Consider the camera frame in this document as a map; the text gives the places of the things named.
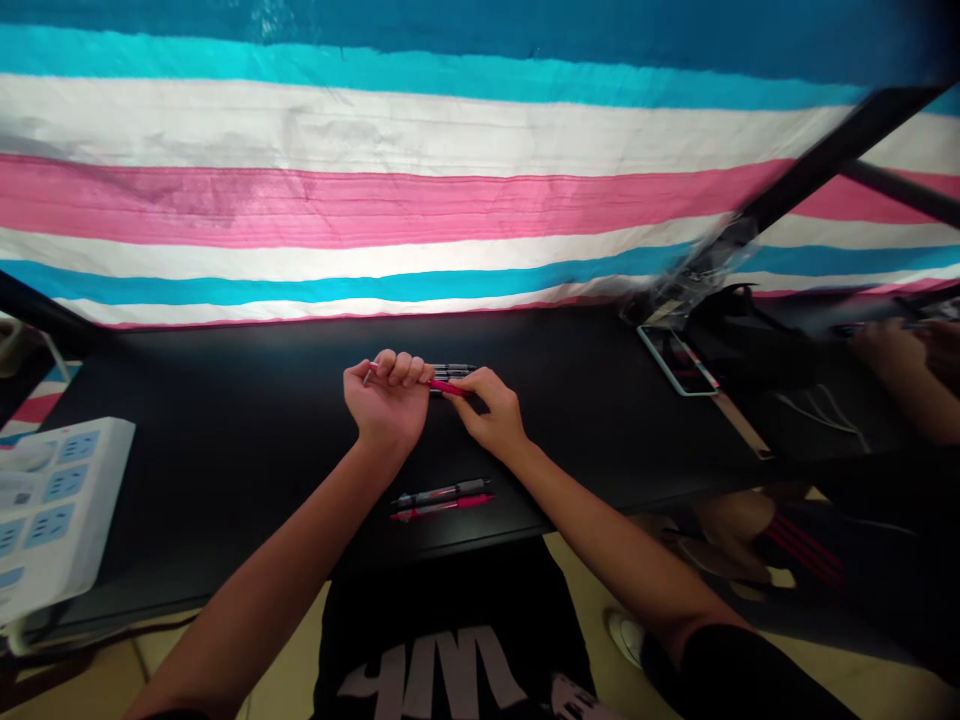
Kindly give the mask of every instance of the black metal frame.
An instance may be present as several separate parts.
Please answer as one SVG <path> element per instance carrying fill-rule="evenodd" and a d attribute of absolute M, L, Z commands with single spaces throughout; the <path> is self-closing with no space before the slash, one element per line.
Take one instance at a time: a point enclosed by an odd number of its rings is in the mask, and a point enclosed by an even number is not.
<path fill-rule="evenodd" d="M 939 97 L 947 87 L 888 88 L 873 93 L 832 133 L 805 153 L 783 177 L 747 203 L 741 217 L 763 232 L 838 174 L 960 229 L 960 202 L 859 158 Z M 0 272 L 0 310 L 49 333 L 83 355 L 114 332 L 59 305 Z"/>
<path fill-rule="evenodd" d="M 960 202 L 863 160 L 849 160 L 840 174 L 960 230 Z"/>
<path fill-rule="evenodd" d="M 93 350 L 110 332 L 5 272 L 0 272 L 0 310 L 48 333 L 61 349 L 77 355 Z"/>
<path fill-rule="evenodd" d="M 889 88 L 873 93 L 836 130 L 804 153 L 783 177 L 747 203 L 740 214 L 753 218 L 757 232 L 763 232 L 826 185 L 846 163 L 859 159 L 946 90 L 947 87 Z"/>

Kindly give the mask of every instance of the smartphone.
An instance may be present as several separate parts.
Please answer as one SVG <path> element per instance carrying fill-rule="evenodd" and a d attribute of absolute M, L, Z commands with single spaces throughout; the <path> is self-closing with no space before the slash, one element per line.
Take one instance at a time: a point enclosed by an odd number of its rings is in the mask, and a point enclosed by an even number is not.
<path fill-rule="evenodd" d="M 678 393 L 684 397 L 717 394 L 720 384 L 673 330 L 641 325 L 637 334 Z"/>

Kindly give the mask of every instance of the black shirt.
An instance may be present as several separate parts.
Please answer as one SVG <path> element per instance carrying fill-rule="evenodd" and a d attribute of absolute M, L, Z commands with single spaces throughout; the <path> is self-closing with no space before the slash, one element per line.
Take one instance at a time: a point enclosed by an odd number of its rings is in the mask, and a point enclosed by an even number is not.
<path fill-rule="evenodd" d="M 566 581 L 540 539 L 337 580 L 322 637 L 316 718 L 619 717 L 594 697 Z M 645 649 L 645 662 L 656 657 Z M 854 717 L 741 628 L 696 632 L 679 672 L 665 655 L 649 661 L 659 667 L 648 676 L 688 719 Z"/>

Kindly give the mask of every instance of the black bag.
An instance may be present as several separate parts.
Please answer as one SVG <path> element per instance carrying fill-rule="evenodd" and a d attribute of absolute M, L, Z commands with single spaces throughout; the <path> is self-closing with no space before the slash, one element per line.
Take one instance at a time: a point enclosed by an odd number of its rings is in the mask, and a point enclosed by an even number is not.
<path fill-rule="evenodd" d="M 820 352 L 802 330 L 787 327 L 753 301 L 753 283 L 708 295 L 686 334 L 720 385 L 739 393 L 808 388 L 817 383 Z"/>

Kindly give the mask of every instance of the striped fabric backdrop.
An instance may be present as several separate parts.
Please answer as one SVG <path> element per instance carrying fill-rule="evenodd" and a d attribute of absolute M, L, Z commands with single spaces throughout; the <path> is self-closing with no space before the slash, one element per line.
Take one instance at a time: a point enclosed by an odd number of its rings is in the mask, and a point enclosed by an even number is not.
<path fill-rule="evenodd" d="M 871 88 L 942 79 L 912 4 L 788 5 L 6 3 L 0 269 L 115 327 L 623 292 Z M 958 140 L 944 98 L 870 159 L 960 196 Z M 960 268 L 842 180 L 761 243 L 738 279 L 770 292 Z"/>
<path fill-rule="evenodd" d="M 67 362 L 70 377 L 76 377 L 82 363 L 79 360 Z M 24 402 L 17 408 L 13 417 L 0 429 L 0 450 L 9 450 L 25 435 L 33 435 L 40 427 L 47 415 L 59 402 L 67 390 L 67 382 L 59 368 L 53 368 L 34 388 Z"/>

